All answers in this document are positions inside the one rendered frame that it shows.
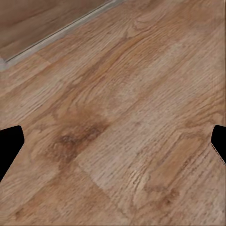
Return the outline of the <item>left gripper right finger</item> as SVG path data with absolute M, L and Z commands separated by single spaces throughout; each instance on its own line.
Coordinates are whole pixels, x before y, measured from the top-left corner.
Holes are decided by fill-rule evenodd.
M 216 125 L 212 132 L 211 142 L 226 163 L 226 127 Z

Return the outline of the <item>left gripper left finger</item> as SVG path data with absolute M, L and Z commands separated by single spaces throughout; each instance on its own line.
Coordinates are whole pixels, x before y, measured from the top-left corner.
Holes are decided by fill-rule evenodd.
M 0 130 L 0 181 L 24 144 L 24 134 L 20 125 Z

